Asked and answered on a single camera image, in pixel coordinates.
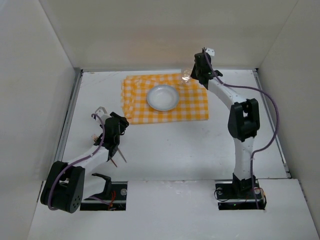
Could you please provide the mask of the clear plastic cup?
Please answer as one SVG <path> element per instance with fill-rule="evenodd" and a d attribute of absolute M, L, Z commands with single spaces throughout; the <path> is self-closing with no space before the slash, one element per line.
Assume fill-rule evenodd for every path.
<path fill-rule="evenodd" d="M 182 68 L 181 69 L 181 84 L 185 85 L 190 82 L 192 69 L 191 68 Z"/>

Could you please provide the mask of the gold handled spoon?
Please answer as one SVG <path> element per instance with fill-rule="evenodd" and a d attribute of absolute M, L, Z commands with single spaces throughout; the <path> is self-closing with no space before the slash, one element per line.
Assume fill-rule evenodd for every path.
<path fill-rule="evenodd" d="M 125 163 L 127 163 L 126 158 L 124 157 L 123 153 L 121 152 L 120 148 L 117 149 L 119 155 L 122 157 L 122 159 L 124 160 Z"/>

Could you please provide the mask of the yellow checkered cloth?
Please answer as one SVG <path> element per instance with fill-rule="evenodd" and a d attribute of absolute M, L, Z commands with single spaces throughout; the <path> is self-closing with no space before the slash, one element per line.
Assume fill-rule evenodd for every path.
<path fill-rule="evenodd" d="M 129 75 L 121 82 L 121 107 L 130 124 L 209 119 L 207 90 L 181 74 Z"/>

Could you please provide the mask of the white plate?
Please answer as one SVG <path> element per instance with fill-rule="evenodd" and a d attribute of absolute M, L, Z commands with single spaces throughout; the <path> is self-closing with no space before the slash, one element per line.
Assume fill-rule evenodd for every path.
<path fill-rule="evenodd" d="M 161 84 L 151 88 L 146 101 L 154 110 L 166 112 L 173 110 L 179 103 L 180 96 L 178 91 L 170 85 Z"/>

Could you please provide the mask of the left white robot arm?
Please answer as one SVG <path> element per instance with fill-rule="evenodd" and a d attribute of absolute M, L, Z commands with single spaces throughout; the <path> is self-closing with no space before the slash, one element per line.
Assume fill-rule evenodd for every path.
<path fill-rule="evenodd" d="M 40 196 L 41 204 L 51 211 L 72 214 L 86 199 L 105 204 L 108 210 L 116 209 L 114 201 L 119 194 L 112 187 L 112 179 L 97 170 L 98 166 L 112 161 L 114 155 L 120 152 L 120 137 L 130 124 L 124 116 L 115 112 L 96 112 L 91 116 L 99 121 L 102 128 L 93 146 L 79 159 L 56 161 L 51 166 Z"/>

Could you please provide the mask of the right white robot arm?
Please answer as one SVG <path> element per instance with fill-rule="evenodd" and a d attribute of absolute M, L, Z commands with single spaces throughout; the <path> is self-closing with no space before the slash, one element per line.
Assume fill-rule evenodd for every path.
<path fill-rule="evenodd" d="M 244 98 L 220 83 L 218 72 L 210 69 L 210 59 L 205 51 L 195 54 L 191 77 L 215 94 L 229 110 L 227 129 L 235 146 L 232 182 L 217 184 L 216 195 L 219 201 L 244 200 L 249 198 L 253 190 L 252 182 L 256 180 L 251 170 L 251 156 L 260 129 L 259 103 L 255 98 Z"/>

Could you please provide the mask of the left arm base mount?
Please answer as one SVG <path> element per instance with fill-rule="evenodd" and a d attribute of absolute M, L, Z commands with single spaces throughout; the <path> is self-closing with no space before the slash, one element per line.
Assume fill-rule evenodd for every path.
<path fill-rule="evenodd" d="M 81 211 L 125 211 L 128 183 L 93 173 L 84 183 Z"/>

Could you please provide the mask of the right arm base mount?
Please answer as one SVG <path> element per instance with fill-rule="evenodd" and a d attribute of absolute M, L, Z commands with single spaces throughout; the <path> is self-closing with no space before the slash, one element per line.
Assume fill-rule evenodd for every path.
<path fill-rule="evenodd" d="M 264 190 L 256 182 L 252 189 L 236 193 L 231 181 L 215 183 L 214 197 L 220 211 L 265 210 L 267 198 Z"/>

